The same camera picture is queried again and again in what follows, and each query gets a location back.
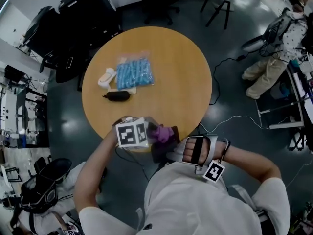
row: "table top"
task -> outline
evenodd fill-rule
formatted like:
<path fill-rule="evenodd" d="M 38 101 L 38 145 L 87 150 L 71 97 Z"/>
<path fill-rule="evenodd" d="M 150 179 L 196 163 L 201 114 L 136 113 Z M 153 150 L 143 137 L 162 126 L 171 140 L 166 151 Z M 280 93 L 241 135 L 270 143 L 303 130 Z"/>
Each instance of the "table top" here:
<path fill-rule="evenodd" d="M 154 84 L 137 87 L 125 102 L 103 98 L 98 86 L 106 68 L 116 69 L 123 54 L 149 53 Z M 114 80 L 111 88 L 116 88 Z M 212 93 L 209 65 L 200 49 L 184 35 L 161 27 L 141 27 L 123 32 L 103 45 L 90 62 L 82 89 L 86 117 L 104 137 L 123 116 L 152 117 L 165 127 L 177 126 L 187 137 L 206 113 Z"/>

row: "bracelet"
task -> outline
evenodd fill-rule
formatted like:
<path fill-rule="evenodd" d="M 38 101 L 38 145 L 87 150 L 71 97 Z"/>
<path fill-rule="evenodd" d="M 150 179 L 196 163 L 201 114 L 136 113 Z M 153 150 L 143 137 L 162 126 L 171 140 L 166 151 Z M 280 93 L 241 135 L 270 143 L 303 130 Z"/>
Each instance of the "bracelet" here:
<path fill-rule="evenodd" d="M 221 157 L 221 159 L 220 159 L 220 164 L 222 163 L 222 161 L 223 161 L 223 159 L 224 159 L 224 157 L 225 157 L 225 155 L 226 155 L 226 152 L 227 152 L 228 149 L 230 148 L 230 144 L 231 144 L 231 142 L 230 142 L 228 139 L 226 139 L 226 141 L 223 141 L 223 143 L 226 143 L 226 147 L 225 147 L 225 150 L 224 150 L 223 153 L 222 153 L 222 157 Z"/>

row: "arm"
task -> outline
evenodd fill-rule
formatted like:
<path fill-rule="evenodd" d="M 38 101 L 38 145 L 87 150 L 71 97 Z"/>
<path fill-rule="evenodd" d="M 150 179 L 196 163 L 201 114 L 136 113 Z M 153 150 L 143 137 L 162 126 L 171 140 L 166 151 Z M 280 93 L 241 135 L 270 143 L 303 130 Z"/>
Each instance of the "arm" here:
<path fill-rule="evenodd" d="M 199 163 L 203 164 L 208 156 L 209 145 L 204 139 L 204 144 L 199 157 Z M 214 160 L 220 159 L 222 153 L 225 150 L 226 144 L 223 142 L 216 142 Z M 189 139 L 185 151 L 184 151 L 184 161 L 190 162 L 193 149 L 195 147 L 195 140 Z M 280 171 L 278 167 L 266 157 L 253 153 L 250 151 L 245 151 L 238 149 L 234 146 L 230 146 L 226 155 L 224 156 L 224 161 L 244 170 L 251 177 L 259 180 L 261 183 L 268 178 L 281 178 Z"/>
<path fill-rule="evenodd" d="M 266 157 L 230 146 L 224 160 L 263 183 L 269 178 L 281 178 L 278 167 Z"/>
<path fill-rule="evenodd" d="M 96 193 L 104 168 L 117 142 L 116 132 L 111 130 L 81 170 L 74 189 L 74 201 L 78 213 L 88 206 L 98 207 Z"/>

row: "person standing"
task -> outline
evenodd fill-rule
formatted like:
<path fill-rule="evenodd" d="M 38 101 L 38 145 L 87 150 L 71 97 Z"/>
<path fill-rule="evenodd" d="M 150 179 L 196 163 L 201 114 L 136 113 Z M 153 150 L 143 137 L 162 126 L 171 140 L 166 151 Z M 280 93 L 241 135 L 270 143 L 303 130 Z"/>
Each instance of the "person standing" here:
<path fill-rule="evenodd" d="M 284 72 L 290 60 L 301 56 L 301 41 L 307 32 L 306 15 L 299 4 L 293 6 L 293 11 L 287 11 L 286 15 L 290 18 L 291 24 L 284 33 L 282 43 L 272 56 L 263 58 L 259 62 L 247 68 L 242 75 L 243 80 L 256 82 L 246 90 L 246 95 L 253 99 L 260 96 L 270 89 Z"/>

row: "purple object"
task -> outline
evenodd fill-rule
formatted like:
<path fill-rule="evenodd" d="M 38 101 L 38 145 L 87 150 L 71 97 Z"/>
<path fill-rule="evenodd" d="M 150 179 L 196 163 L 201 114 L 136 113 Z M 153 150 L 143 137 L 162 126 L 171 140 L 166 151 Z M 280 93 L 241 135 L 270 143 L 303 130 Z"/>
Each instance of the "purple object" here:
<path fill-rule="evenodd" d="M 153 138 L 161 143 L 166 143 L 168 139 L 174 135 L 174 131 L 170 127 L 162 127 L 161 125 L 155 131 L 151 132 Z"/>

